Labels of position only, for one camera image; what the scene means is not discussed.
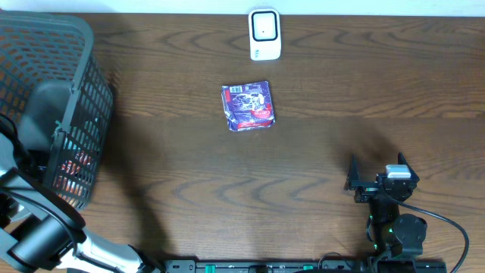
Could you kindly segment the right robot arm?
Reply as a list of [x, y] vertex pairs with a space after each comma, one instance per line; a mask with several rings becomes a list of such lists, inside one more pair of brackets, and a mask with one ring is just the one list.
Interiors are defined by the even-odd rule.
[[402, 214], [399, 206], [412, 194], [419, 177], [402, 153], [373, 181], [362, 180], [356, 157], [351, 159], [345, 189], [355, 193], [356, 203], [367, 203], [370, 216], [367, 237], [375, 254], [365, 262], [368, 272], [416, 272], [416, 258], [423, 253], [427, 222], [413, 214]]

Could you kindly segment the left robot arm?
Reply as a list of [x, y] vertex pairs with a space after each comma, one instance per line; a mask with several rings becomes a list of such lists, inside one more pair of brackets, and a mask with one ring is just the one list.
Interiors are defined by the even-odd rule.
[[67, 202], [17, 168], [12, 137], [1, 135], [1, 194], [31, 213], [12, 232], [1, 231], [1, 259], [21, 272], [72, 269], [81, 272], [165, 272], [130, 245], [89, 231]]

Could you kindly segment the purple snack packet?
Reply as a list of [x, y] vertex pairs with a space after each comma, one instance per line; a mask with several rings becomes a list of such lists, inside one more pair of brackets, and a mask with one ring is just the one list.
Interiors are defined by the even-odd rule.
[[267, 128], [275, 122], [270, 84], [267, 80], [222, 86], [221, 100], [230, 131]]

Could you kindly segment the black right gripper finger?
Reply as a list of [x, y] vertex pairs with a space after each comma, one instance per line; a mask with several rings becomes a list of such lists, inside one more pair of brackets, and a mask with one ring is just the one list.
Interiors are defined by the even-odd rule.
[[344, 189], [356, 190], [359, 187], [359, 185], [360, 185], [360, 176], [358, 172], [357, 159], [354, 155], [352, 155]]
[[398, 158], [399, 165], [405, 165], [408, 168], [408, 172], [410, 173], [409, 179], [412, 180], [414, 183], [419, 182], [420, 181], [419, 176], [416, 175], [415, 171], [412, 169], [411, 165], [407, 162], [402, 152], [398, 154], [397, 158]]

